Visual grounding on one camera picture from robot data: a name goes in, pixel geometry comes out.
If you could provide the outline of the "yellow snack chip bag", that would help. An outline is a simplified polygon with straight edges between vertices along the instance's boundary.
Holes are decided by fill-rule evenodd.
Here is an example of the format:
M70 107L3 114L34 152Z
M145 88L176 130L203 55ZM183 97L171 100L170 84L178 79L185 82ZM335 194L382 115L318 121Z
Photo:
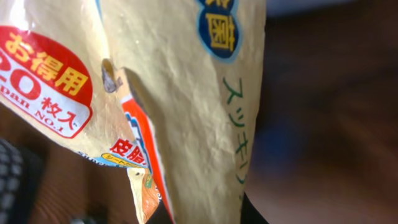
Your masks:
M241 223L264 0L1 1L1 103L127 170L139 223Z

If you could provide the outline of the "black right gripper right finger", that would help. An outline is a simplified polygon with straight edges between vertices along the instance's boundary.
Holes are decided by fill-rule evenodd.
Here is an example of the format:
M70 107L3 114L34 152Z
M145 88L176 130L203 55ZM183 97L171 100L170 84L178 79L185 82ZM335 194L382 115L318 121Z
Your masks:
M250 202L246 193L243 195L241 209L241 224L269 224L269 222L257 211Z

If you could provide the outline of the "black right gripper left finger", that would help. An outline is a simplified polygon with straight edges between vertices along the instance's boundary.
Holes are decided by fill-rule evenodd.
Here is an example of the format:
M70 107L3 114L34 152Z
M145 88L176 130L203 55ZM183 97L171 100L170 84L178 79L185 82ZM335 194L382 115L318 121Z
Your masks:
M163 200L159 202L159 206L148 219L146 224L173 224Z

